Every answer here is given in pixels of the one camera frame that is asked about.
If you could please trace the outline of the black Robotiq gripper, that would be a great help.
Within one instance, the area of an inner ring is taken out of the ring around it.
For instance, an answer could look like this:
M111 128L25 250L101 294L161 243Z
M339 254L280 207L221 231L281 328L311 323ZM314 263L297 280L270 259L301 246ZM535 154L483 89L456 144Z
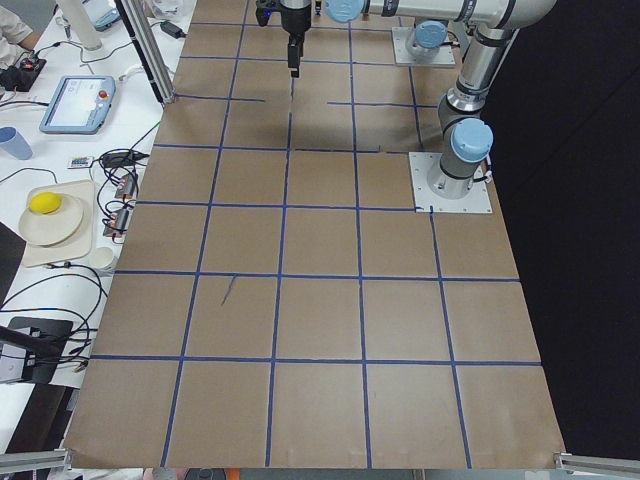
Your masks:
M281 26L289 34L287 62L292 78L300 76L300 63L304 55L306 32L311 28L310 0L257 0L256 21L265 27L273 13L281 16Z

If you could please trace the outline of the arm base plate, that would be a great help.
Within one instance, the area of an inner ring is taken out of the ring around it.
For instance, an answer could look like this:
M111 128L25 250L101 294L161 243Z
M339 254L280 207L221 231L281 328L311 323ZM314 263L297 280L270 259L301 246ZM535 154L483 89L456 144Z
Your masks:
M467 179L441 169L441 153L410 152L414 206L421 213L491 214L488 186L481 165Z
M418 43L413 27L393 27L392 43L396 65L430 68L454 68L456 65L451 46L423 47Z

